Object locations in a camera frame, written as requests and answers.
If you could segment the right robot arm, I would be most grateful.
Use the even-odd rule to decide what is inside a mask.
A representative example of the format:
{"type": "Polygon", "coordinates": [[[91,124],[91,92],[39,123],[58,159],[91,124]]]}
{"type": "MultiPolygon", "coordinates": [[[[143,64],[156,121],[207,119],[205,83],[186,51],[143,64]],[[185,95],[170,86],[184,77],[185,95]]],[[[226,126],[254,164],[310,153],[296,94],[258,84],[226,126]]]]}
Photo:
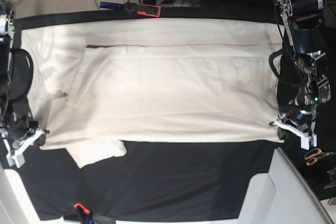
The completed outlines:
{"type": "Polygon", "coordinates": [[[39,122],[31,114],[18,115],[13,110],[13,103],[26,98],[30,90],[34,64],[30,54],[20,48],[14,48],[15,11],[13,0],[1,0],[1,139],[7,149],[6,159],[9,166],[21,168],[25,164],[24,152],[28,147],[44,139],[49,131],[41,129],[39,122]],[[14,80],[15,56],[21,54],[27,61],[29,76],[25,90],[11,98],[14,80]]]}

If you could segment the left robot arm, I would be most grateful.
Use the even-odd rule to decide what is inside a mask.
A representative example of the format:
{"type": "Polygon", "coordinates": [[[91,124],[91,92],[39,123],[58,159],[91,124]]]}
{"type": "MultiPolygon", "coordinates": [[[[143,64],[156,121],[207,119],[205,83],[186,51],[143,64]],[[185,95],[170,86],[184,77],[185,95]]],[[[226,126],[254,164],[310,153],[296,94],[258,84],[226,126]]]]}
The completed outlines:
{"type": "Polygon", "coordinates": [[[279,108],[279,118],[270,123],[277,126],[279,138],[285,131],[300,138],[304,150],[317,147],[314,132],[317,106],[331,99],[327,77],[327,53],[324,42],[323,11],[327,0],[273,0],[275,18],[281,17],[283,47],[269,56],[269,65],[283,84],[297,88],[298,94],[287,106],[279,108]],[[284,80],[276,70],[276,57],[288,54],[299,76],[297,83],[284,80]]]}

